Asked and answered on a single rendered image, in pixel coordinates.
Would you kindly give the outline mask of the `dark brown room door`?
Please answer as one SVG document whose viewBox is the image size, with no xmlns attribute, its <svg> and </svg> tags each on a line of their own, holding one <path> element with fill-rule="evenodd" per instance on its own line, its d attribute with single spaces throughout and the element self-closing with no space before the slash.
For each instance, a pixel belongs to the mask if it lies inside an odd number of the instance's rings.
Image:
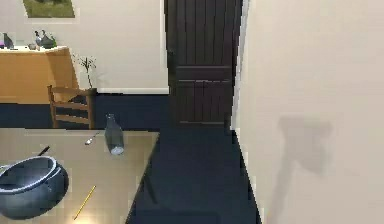
<svg viewBox="0 0 384 224">
<path fill-rule="evenodd" d="M 163 1 L 173 121 L 229 127 L 244 0 Z"/>
</svg>

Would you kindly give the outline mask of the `grey glass bottle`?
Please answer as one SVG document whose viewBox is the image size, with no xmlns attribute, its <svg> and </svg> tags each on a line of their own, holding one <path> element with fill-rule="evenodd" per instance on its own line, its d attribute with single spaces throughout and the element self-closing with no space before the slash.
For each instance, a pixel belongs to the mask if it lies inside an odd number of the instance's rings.
<svg viewBox="0 0 384 224">
<path fill-rule="evenodd" d="M 105 140 L 108 150 L 112 155 L 124 152 L 124 138 L 121 127 L 117 124 L 113 114 L 106 115 Z"/>
</svg>

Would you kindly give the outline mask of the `silver spoon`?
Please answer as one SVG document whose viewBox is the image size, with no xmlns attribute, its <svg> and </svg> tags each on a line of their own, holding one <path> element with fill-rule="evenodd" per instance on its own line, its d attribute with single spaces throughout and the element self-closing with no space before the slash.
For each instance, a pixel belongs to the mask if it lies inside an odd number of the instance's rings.
<svg viewBox="0 0 384 224">
<path fill-rule="evenodd" d="M 95 133 L 92 137 L 90 137 L 88 140 L 85 141 L 85 145 L 90 145 L 94 138 L 99 134 L 100 132 Z"/>
</svg>

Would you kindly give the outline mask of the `beige dining table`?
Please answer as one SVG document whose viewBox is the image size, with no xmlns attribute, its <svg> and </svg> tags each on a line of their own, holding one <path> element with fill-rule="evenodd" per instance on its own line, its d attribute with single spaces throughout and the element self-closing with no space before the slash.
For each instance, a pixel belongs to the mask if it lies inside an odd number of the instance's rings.
<svg viewBox="0 0 384 224">
<path fill-rule="evenodd" d="M 92 143 L 85 145 L 97 132 Z M 112 155 L 101 131 L 1 128 L 0 166 L 46 150 L 45 155 L 67 170 L 69 187 L 46 213 L 27 220 L 0 215 L 0 224 L 125 224 L 157 139 L 156 132 L 126 131 L 124 152 Z M 73 220 L 94 185 L 92 196 Z"/>
</svg>

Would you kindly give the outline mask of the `thin green house plant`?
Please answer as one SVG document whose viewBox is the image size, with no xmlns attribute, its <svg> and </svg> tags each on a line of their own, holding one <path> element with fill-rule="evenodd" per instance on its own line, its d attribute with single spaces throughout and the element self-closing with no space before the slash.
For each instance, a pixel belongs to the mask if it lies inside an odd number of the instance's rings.
<svg viewBox="0 0 384 224">
<path fill-rule="evenodd" d="M 77 62 L 79 63 L 79 65 L 85 69 L 87 81 L 90 88 L 93 88 L 93 84 L 90 76 L 91 71 L 97 68 L 95 61 L 96 59 L 92 58 L 91 56 L 79 56 L 77 59 Z"/>
</svg>

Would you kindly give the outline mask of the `brown wooden chair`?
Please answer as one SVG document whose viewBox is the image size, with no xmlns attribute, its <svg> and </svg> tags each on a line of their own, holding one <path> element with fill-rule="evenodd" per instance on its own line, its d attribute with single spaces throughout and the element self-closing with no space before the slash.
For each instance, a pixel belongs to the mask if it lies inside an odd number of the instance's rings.
<svg viewBox="0 0 384 224">
<path fill-rule="evenodd" d="M 49 85 L 47 87 L 48 100 L 50 105 L 50 114 L 52 120 L 52 126 L 57 129 L 59 127 L 58 122 L 69 122 L 75 124 L 84 124 L 88 126 L 89 130 L 92 130 L 95 127 L 94 121 L 94 111 L 93 111 L 93 98 L 96 95 L 96 89 L 75 89 L 69 87 L 54 87 Z M 74 97 L 82 96 L 85 98 L 86 103 L 77 103 L 70 101 L 56 101 L 55 95 L 73 95 Z M 79 117 L 69 114 L 58 114 L 57 109 L 70 109 L 70 110 L 79 110 L 87 113 L 86 117 Z"/>
</svg>

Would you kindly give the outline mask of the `yellow pencil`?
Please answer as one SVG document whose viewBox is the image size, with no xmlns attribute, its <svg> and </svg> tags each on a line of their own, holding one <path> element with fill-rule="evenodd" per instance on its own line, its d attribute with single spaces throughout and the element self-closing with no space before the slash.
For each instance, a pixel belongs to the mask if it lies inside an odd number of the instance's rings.
<svg viewBox="0 0 384 224">
<path fill-rule="evenodd" d="M 78 218 L 78 216 L 80 215 L 80 213 L 82 212 L 82 210 L 84 209 L 86 203 L 89 201 L 90 197 L 92 196 L 94 190 L 96 189 L 96 185 L 92 186 L 92 188 L 90 189 L 90 191 L 88 192 L 87 196 L 85 197 L 85 199 L 83 200 L 80 208 L 77 210 L 75 216 L 73 217 L 73 220 L 76 220 Z"/>
</svg>

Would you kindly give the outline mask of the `dark grey kettle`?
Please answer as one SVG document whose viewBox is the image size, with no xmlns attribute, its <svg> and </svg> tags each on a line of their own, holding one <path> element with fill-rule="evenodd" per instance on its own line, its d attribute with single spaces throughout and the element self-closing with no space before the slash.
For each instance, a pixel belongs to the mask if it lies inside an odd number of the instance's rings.
<svg viewBox="0 0 384 224">
<path fill-rule="evenodd" d="M 56 46 L 56 43 L 53 39 L 47 37 L 45 31 L 43 31 L 43 36 L 39 35 L 38 31 L 35 31 L 35 42 L 39 47 L 44 47 L 45 49 L 51 49 Z"/>
</svg>

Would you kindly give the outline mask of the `orange wooden cupboard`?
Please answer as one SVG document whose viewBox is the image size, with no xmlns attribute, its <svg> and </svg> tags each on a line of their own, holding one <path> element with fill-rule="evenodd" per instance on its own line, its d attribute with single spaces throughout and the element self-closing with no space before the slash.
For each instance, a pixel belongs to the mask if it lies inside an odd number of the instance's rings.
<svg viewBox="0 0 384 224">
<path fill-rule="evenodd" d="M 68 47 L 0 50 L 0 103 L 48 104 L 49 85 L 79 88 Z"/>
</svg>

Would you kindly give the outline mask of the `framed green landscape picture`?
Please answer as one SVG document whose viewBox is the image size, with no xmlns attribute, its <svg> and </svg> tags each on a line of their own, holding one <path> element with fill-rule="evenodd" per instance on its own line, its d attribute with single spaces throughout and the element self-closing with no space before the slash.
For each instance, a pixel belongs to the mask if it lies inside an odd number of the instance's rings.
<svg viewBox="0 0 384 224">
<path fill-rule="evenodd" d="M 71 0 L 22 0 L 29 18 L 74 18 Z"/>
</svg>

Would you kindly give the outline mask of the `dark blue-grey pot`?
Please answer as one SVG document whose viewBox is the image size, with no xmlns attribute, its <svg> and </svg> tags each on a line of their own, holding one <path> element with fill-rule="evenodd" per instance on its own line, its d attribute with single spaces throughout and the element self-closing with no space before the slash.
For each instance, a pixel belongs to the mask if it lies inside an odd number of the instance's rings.
<svg viewBox="0 0 384 224">
<path fill-rule="evenodd" d="M 2 167 L 0 214 L 12 220 L 40 216 L 54 208 L 66 195 L 66 169 L 43 150 L 37 156 Z"/>
</svg>

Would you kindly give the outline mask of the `dark grey bottle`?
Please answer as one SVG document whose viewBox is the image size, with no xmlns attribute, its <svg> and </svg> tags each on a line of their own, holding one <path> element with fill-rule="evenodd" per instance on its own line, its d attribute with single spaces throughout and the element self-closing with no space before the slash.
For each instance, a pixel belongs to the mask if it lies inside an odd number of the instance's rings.
<svg viewBox="0 0 384 224">
<path fill-rule="evenodd" d="M 6 48 L 8 48 L 8 49 L 13 49 L 14 48 L 13 41 L 11 40 L 11 38 L 8 36 L 7 33 L 3 34 L 3 39 L 4 39 L 4 46 Z"/>
</svg>

